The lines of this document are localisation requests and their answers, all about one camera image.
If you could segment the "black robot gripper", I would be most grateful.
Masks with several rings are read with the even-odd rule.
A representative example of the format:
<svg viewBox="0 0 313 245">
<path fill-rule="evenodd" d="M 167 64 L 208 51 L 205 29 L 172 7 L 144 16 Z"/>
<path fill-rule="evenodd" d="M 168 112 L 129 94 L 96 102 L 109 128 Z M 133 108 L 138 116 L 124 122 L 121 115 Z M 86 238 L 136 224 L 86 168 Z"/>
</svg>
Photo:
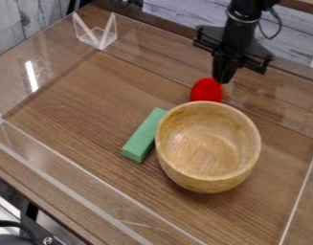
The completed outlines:
<svg viewBox="0 0 313 245">
<path fill-rule="evenodd" d="M 221 84 L 232 80 L 242 68 L 264 74 L 274 60 L 274 53 L 255 36 L 227 38 L 224 27 L 200 26 L 193 45 L 212 53 L 213 77 Z"/>
</svg>

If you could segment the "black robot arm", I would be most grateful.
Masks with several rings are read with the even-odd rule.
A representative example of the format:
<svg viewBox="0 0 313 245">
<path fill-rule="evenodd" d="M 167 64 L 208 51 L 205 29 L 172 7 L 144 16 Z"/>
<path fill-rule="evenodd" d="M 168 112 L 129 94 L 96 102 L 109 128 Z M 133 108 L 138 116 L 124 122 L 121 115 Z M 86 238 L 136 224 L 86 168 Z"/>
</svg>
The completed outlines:
<svg viewBox="0 0 313 245">
<path fill-rule="evenodd" d="M 268 11 L 283 26 L 274 6 L 280 0 L 231 0 L 223 27 L 200 25 L 193 45 L 213 55 L 213 78 L 227 84 L 238 70 L 247 68 L 264 74 L 275 59 L 274 53 L 256 38 L 263 12 Z"/>
</svg>

